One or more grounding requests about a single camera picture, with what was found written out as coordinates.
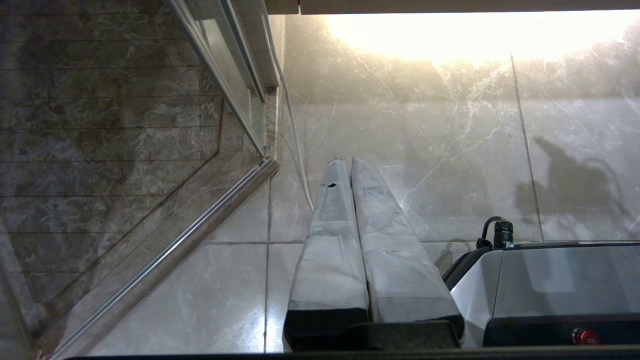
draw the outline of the white cable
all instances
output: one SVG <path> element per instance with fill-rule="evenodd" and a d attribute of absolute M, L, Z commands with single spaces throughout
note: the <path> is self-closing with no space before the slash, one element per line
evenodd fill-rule
<path fill-rule="evenodd" d="M 267 15 L 265 15 L 264 23 L 267 28 L 267 36 L 269 37 L 269 50 L 271 51 L 271 57 L 273 59 L 273 62 L 276 65 L 276 68 L 278 69 L 278 74 L 280 75 L 280 82 L 282 83 L 282 88 L 284 89 L 285 102 L 287 103 L 287 109 L 289 110 L 289 120 L 291 121 L 291 130 L 293 131 L 293 142 L 296 146 L 296 149 L 298 150 L 298 162 L 300 163 L 300 174 L 301 174 L 300 182 L 302 183 L 302 188 L 305 191 L 305 197 L 307 198 L 307 204 L 309 205 L 309 209 L 311 209 L 311 212 L 313 212 L 314 204 L 311 201 L 311 193 L 309 192 L 309 187 L 307 186 L 307 183 L 308 183 L 307 173 L 305 172 L 305 163 L 302 158 L 302 151 L 300 150 L 300 143 L 298 141 L 298 132 L 296 131 L 296 122 L 293 120 L 293 109 L 291 108 L 291 100 L 289 98 L 289 89 L 287 87 L 287 82 L 284 79 L 284 73 L 282 72 L 282 68 L 280 67 L 280 62 L 278 61 L 278 57 L 276 56 L 276 49 L 273 46 L 273 36 L 271 35 L 271 26 L 269 25 L 269 17 Z"/>

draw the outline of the bathroom floor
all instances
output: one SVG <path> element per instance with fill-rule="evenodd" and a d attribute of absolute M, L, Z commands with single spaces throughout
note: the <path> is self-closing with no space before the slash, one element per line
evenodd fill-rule
<path fill-rule="evenodd" d="M 556 52 L 536 54 L 502 28 L 505 38 L 468 41 L 460 30 L 431 34 L 446 43 L 440 47 L 395 44 L 425 53 L 402 56 L 388 54 L 393 42 L 376 49 L 385 39 L 359 38 L 341 15 L 288 16 L 284 69 L 312 196 L 334 156 L 377 164 L 441 271 L 473 248 L 492 215 L 514 223 L 516 241 L 637 239 L 640 15 L 601 14 L 598 22 L 561 15 L 569 18 L 530 19 L 546 35 L 522 40 L 547 50 L 555 44 Z M 442 23 L 450 31 L 474 19 Z M 582 47 L 566 50 L 562 39 Z M 279 173 L 94 354 L 282 350 L 291 276 L 311 217 L 286 115 L 283 123 Z"/>

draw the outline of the black cable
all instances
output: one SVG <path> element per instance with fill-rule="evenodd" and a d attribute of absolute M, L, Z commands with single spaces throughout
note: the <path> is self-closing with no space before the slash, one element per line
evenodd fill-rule
<path fill-rule="evenodd" d="M 485 222 L 484 222 L 484 227 L 482 228 L 482 239 L 486 239 L 486 232 L 487 230 L 489 230 L 489 224 L 491 224 L 494 221 L 503 221 L 505 220 L 505 218 L 503 217 L 490 217 L 488 218 Z"/>

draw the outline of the gray machine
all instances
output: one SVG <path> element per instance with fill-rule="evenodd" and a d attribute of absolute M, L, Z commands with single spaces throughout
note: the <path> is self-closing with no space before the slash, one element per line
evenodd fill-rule
<path fill-rule="evenodd" d="M 482 240 L 443 276 L 463 348 L 640 344 L 640 243 Z"/>

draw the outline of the red button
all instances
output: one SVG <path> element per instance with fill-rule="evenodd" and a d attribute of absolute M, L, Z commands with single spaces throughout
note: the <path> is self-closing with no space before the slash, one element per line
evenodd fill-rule
<path fill-rule="evenodd" d="M 573 331 L 573 342 L 577 345 L 599 345 L 600 337 L 593 330 L 575 329 Z"/>

